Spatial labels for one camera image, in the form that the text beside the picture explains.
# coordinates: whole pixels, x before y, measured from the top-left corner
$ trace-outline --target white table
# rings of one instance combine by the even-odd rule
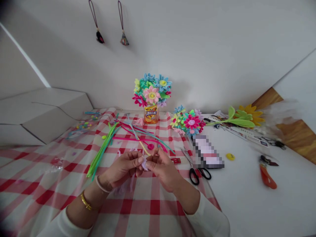
[[[231,236],[300,237],[316,234],[316,165],[287,148],[271,147],[278,167],[267,166],[277,184],[272,190],[262,182],[260,153],[247,141],[223,129],[206,127],[225,168],[209,170],[209,181],[223,213],[228,217]],[[228,160],[232,153],[236,159]]]

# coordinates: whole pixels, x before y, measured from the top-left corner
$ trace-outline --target gold bracelet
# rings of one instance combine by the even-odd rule
[[[81,200],[82,200],[83,204],[86,206],[86,208],[87,208],[89,211],[98,210],[98,209],[96,209],[96,208],[92,208],[92,207],[90,206],[90,204],[87,203],[87,201],[85,200],[85,197],[83,196],[83,192],[84,192],[84,191],[82,191],[80,197],[81,197]]]

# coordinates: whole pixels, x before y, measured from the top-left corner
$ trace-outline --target bottle label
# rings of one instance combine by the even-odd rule
[[[145,118],[147,120],[155,120],[157,116],[157,105],[145,107],[146,115]]]

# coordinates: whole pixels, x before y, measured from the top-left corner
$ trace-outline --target cardboard box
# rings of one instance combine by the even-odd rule
[[[45,145],[91,111],[83,92],[44,88],[0,100],[0,145]]]

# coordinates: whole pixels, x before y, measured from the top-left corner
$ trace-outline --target hanging ornament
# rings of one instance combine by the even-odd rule
[[[99,42],[99,43],[104,43],[104,40],[103,40],[103,37],[99,31],[99,28],[98,28],[98,23],[96,22],[96,15],[95,15],[95,11],[94,11],[94,6],[93,6],[93,3],[91,0],[89,0],[89,6],[90,6],[90,10],[91,10],[91,13],[92,13],[92,16],[93,16],[93,20],[94,20],[94,23],[95,23],[95,26],[96,26],[96,40]]]
[[[120,18],[120,20],[121,20],[122,31],[123,31],[123,33],[122,33],[122,39],[121,39],[120,42],[121,42],[121,44],[127,46],[127,45],[129,45],[129,43],[128,43],[128,41],[127,41],[127,38],[126,38],[125,32],[124,32],[122,4],[121,4],[120,1],[118,1],[118,12],[119,12],[119,18]]]

